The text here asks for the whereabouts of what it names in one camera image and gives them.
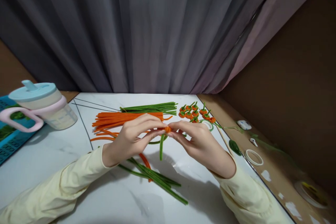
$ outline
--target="wooden stick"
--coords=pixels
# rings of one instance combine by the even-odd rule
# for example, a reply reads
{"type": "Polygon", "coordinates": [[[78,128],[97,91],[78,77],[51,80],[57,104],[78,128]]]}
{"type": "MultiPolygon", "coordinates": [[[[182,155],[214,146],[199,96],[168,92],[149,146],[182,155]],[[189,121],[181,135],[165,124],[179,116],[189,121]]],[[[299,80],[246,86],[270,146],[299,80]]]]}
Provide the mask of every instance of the wooden stick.
{"type": "Polygon", "coordinates": [[[224,138],[224,135],[223,135],[222,131],[219,129],[219,127],[218,127],[217,125],[216,125],[216,127],[217,127],[217,129],[218,129],[218,131],[219,131],[221,137],[223,138],[223,141],[224,141],[224,143],[225,143],[227,149],[229,150],[230,154],[231,154],[232,156],[234,156],[234,155],[233,155],[233,152],[232,152],[232,150],[231,150],[231,148],[229,147],[228,143],[226,142],[226,140],[225,140],[225,138],[224,138]]]}

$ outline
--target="pink cup handle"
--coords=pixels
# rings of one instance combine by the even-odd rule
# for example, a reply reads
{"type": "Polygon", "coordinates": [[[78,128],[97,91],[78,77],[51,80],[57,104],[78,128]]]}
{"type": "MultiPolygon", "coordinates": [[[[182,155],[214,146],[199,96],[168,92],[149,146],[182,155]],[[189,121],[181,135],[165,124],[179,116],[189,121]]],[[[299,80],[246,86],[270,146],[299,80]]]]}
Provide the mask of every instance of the pink cup handle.
{"type": "Polygon", "coordinates": [[[39,130],[40,128],[42,128],[43,126],[43,120],[39,117],[37,117],[36,115],[34,115],[30,110],[26,109],[26,108],[22,108],[22,107],[13,107],[13,108],[7,108],[3,111],[0,112],[0,121],[22,131],[22,132],[34,132],[39,130]],[[13,114],[14,112],[17,111],[21,111],[23,114],[25,114],[26,116],[28,116],[30,119],[35,121],[35,124],[33,127],[31,128],[26,128],[24,126],[22,126],[21,124],[13,121],[11,119],[11,114],[13,114]]]}

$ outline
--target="curtain fold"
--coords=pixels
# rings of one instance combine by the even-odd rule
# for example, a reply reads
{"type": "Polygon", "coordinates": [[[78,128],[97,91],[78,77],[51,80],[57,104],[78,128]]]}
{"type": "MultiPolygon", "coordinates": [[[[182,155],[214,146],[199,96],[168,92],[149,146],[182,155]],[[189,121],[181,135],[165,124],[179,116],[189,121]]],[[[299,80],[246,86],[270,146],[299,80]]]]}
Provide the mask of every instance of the curtain fold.
{"type": "Polygon", "coordinates": [[[253,29],[248,34],[230,76],[222,79],[210,93],[218,93],[236,76],[271,40],[289,18],[300,8],[306,0],[266,0],[262,10],[256,18],[253,29]]]}
{"type": "Polygon", "coordinates": [[[0,37],[59,89],[209,93],[228,78],[263,1],[0,0],[0,37]]]}

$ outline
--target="bundle of orange pipe cleaners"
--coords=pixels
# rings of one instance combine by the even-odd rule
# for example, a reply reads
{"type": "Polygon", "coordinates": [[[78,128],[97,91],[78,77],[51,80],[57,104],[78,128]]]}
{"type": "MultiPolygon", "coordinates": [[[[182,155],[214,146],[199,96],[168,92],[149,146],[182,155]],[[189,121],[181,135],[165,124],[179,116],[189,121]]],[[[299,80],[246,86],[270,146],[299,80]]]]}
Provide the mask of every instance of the bundle of orange pipe cleaners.
{"type": "MultiPolygon", "coordinates": [[[[131,121],[144,113],[120,113],[120,112],[101,112],[97,115],[96,122],[92,124],[96,127],[95,132],[106,130],[108,128],[123,125],[127,121],[131,121]]],[[[169,120],[173,116],[164,119],[163,112],[148,113],[159,118],[161,121],[169,120]]]]}

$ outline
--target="finger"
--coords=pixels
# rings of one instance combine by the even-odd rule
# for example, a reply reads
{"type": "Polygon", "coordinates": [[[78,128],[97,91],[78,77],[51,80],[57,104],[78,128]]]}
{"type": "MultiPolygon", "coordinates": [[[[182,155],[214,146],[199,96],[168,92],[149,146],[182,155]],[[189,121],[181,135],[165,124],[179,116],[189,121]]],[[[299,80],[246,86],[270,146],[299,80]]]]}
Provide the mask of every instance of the finger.
{"type": "Polygon", "coordinates": [[[134,127],[134,131],[135,133],[138,135],[140,135],[140,133],[145,132],[149,129],[152,128],[166,128],[168,127],[167,124],[164,124],[163,122],[161,122],[160,120],[158,121],[145,121],[137,126],[134,127]]]}
{"type": "Polygon", "coordinates": [[[171,122],[168,126],[172,129],[181,129],[186,132],[189,136],[195,137],[195,125],[191,122],[179,121],[171,122]]]}
{"type": "Polygon", "coordinates": [[[146,146],[150,141],[152,141],[155,137],[159,135],[163,135],[166,131],[165,130],[154,130],[147,133],[140,141],[146,146]]]}
{"type": "Polygon", "coordinates": [[[180,133],[171,131],[168,133],[168,136],[170,136],[171,138],[174,138],[185,149],[187,149],[188,146],[190,145],[190,142],[180,133]]]}
{"type": "Polygon", "coordinates": [[[159,118],[146,113],[146,114],[143,114],[143,115],[135,118],[133,120],[134,124],[132,124],[132,126],[139,125],[139,124],[141,124],[143,122],[146,122],[146,121],[149,121],[149,120],[151,120],[151,121],[161,121],[159,118]]]}

